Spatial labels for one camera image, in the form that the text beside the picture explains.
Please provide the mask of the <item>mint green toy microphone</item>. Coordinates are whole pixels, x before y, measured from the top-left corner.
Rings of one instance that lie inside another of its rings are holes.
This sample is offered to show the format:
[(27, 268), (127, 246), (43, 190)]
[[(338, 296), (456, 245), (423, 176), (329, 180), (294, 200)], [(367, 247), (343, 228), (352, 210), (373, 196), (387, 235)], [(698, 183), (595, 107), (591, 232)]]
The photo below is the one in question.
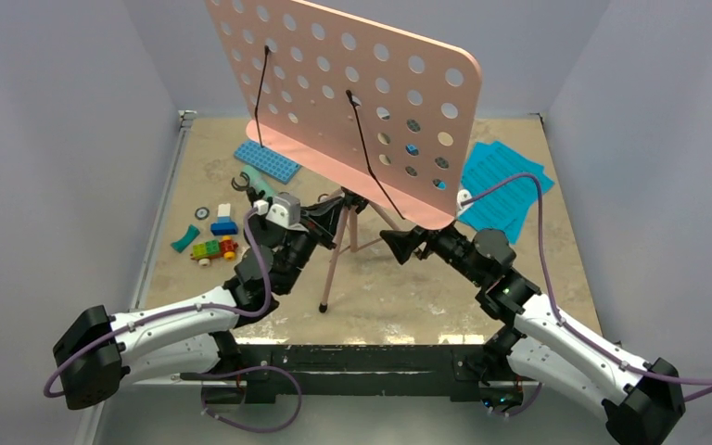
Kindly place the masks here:
[(276, 190), (266, 182), (263, 174), (250, 165), (245, 165), (241, 169), (240, 177), (244, 179), (247, 188), (252, 188), (256, 196), (273, 197), (276, 195)]

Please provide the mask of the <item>pink music stand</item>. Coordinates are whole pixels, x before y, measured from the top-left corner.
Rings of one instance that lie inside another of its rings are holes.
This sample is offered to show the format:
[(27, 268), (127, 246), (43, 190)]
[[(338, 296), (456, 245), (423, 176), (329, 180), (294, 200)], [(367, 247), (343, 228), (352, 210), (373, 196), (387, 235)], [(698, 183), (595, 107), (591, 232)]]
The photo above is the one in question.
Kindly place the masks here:
[(209, 1), (247, 136), (425, 229), (457, 218), (482, 70), (466, 50), (307, 1)]

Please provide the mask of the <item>blue sheet music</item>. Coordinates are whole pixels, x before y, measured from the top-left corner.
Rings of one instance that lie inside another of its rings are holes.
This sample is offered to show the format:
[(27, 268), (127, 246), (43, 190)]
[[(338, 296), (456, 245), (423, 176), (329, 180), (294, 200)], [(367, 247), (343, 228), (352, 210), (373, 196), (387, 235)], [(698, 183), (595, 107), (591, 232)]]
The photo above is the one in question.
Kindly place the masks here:
[(535, 180), (520, 178), (470, 205), (459, 221), (475, 230), (499, 229), (510, 243), (517, 242), (528, 211), (538, 200), (537, 190), (547, 193), (554, 180), (544, 167), (514, 151), (500, 141), (478, 142), (465, 163), (461, 185), (476, 196), (519, 173), (530, 173)]

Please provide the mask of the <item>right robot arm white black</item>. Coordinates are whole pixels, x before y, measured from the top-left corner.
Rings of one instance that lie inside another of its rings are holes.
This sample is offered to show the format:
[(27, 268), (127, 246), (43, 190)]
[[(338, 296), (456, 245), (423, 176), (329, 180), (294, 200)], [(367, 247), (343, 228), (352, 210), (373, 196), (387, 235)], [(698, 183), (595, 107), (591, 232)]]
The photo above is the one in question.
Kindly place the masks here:
[(555, 389), (604, 420), (619, 444), (661, 444), (685, 413), (677, 369), (662, 358), (648, 362), (566, 315), (514, 266), (504, 232), (473, 237), (454, 225), (383, 230), (398, 263), (431, 254), (477, 286), (476, 300), (502, 328), (484, 347), (487, 373), (510, 373)]

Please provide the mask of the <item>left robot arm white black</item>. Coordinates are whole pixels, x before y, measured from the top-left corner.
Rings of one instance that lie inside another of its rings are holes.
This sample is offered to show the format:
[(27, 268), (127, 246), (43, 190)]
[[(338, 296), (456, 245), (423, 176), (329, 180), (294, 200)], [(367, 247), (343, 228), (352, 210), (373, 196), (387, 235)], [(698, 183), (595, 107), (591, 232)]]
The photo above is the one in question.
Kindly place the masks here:
[(231, 377), (239, 366), (239, 354), (227, 345), (232, 330), (277, 309), (277, 297), (290, 294), (318, 247), (337, 247), (343, 208), (343, 197), (304, 207), (288, 194), (258, 201), (246, 216), (248, 250), (223, 284), (152, 310), (82, 311), (52, 348), (57, 368), (44, 396), (76, 411), (154, 377)]

